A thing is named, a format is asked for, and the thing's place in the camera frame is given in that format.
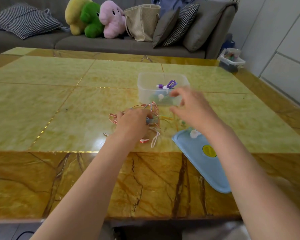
yellow sticker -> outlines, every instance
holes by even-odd
[[[216,157],[217,156],[216,152],[210,145],[204,145],[202,150],[203,150],[203,153],[205,155],[207,155],[208,157]]]

pink plush toy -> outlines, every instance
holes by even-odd
[[[101,4],[99,20],[105,26],[103,34],[106,39],[114,39],[126,30],[124,12],[113,1]]]

blue jacket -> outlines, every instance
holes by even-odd
[[[162,17],[167,11],[177,10],[178,7],[182,8],[194,1],[196,0],[151,0],[152,4],[160,5],[160,17]]]

white cable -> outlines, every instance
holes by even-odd
[[[154,148],[154,146],[156,145],[156,142],[157,142],[157,138],[158,138],[158,136],[160,136],[160,133],[154,127],[149,127],[149,129],[151,129],[157,133],[157,135],[155,137],[153,137],[152,142],[151,142],[151,148]]]

sofa armrest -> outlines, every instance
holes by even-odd
[[[217,59],[235,14],[236,9],[233,5],[224,10],[206,42],[206,59]]]

